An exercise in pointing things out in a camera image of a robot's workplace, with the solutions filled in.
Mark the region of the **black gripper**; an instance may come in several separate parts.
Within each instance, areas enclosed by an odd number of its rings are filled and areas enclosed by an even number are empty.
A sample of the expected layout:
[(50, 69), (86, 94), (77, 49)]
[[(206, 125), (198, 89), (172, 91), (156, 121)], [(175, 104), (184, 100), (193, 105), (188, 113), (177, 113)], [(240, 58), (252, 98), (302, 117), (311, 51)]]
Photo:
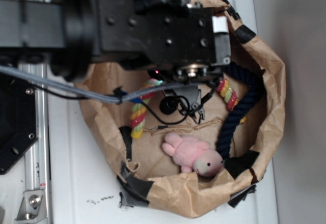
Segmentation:
[[(97, 62), (125, 70), (156, 71), (179, 82), (212, 82), (223, 77), (231, 48), (225, 17), (191, 0), (96, 0)], [(205, 119), (202, 93), (188, 89), (189, 115)]]

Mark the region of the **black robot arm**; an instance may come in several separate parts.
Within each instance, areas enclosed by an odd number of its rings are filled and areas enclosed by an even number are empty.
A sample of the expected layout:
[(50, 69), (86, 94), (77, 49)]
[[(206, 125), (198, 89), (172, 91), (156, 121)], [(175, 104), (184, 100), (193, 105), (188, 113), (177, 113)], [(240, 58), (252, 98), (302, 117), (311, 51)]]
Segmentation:
[(192, 0), (1, 0), (1, 77), (77, 94), (21, 71), (48, 63), (68, 82), (113, 63), (166, 82), (215, 83), (230, 63), (225, 17)]

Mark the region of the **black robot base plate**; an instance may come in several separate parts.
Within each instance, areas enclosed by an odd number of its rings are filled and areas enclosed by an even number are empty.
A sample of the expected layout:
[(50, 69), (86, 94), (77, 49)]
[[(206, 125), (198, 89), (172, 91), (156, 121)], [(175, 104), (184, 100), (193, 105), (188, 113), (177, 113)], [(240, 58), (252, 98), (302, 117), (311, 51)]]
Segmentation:
[(28, 82), (1, 75), (1, 175), (37, 140), (36, 91)]

